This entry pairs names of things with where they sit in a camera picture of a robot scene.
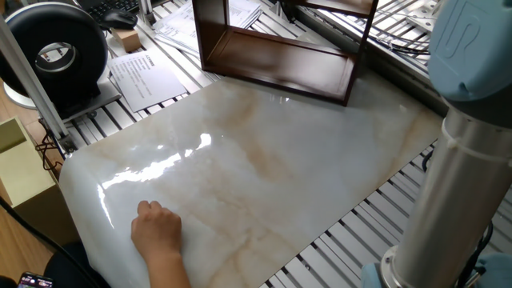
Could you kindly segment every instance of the paper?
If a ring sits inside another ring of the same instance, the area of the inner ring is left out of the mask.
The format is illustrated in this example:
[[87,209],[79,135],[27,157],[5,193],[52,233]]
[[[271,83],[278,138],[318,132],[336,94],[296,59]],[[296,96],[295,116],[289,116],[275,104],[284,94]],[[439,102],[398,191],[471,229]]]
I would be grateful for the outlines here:
[[186,93],[167,58],[148,52],[109,60],[108,67],[133,112]]
[[[262,13],[260,5],[251,0],[230,0],[230,24],[247,28]],[[156,39],[187,53],[198,55],[198,37],[195,30],[194,10],[192,1],[163,18],[154,25]]]

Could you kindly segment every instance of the phone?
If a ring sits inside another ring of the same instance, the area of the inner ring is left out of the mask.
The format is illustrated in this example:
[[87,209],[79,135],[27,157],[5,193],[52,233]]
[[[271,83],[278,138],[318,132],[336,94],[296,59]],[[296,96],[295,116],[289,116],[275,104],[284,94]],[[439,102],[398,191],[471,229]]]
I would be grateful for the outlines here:
[[18,288],[52,288],[54,280],[25,272],[19,279]]

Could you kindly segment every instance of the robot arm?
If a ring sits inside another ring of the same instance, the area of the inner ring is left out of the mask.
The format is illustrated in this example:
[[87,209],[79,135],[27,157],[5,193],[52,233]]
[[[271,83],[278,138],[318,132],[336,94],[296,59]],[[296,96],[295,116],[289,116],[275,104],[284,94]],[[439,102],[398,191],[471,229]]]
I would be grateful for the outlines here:
[[[447,1],[430,54],[450,112],[403,240],[365,266],[363,287],[455,286],[512,184],[512,1]],[[484,260],[478,287],[500,286],[512,257]]]

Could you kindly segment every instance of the keyboard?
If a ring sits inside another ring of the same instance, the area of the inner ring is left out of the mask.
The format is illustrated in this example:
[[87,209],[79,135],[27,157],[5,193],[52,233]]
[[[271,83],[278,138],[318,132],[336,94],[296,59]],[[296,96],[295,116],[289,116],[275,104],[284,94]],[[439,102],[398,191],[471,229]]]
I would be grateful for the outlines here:
[[84,6],[84,10],[100,23],[105,12],[112,9],[120,9],[129,12],[138,10],[138,0],[104,0],[93,6]]

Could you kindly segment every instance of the white table surface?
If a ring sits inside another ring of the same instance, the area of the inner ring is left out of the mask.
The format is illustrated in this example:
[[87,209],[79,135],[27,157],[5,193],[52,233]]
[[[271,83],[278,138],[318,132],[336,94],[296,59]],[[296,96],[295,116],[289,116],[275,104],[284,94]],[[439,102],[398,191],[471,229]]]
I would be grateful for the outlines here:
[[182,216],[194,288],[259,287],[440,124],[370,71],[347,108],[224,78],[80,149],[60,184],[91,265],[113,288],[149,287],[130,240],[141,200]]

